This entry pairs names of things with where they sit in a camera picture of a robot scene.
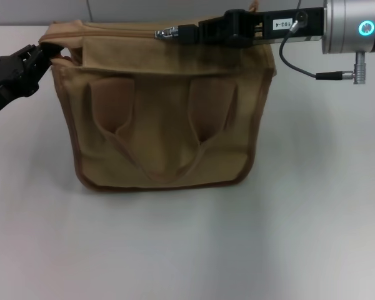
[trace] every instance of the canvas bag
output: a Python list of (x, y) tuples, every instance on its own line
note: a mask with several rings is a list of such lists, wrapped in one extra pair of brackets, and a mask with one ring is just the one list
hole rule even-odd
[(250, 172), (268, 89), (269, 45), (155, 40), (175, 24), (52, 24), (39, 41), (71, 52), (52, 74), (76, 174), (98, 191), (224, 186)]

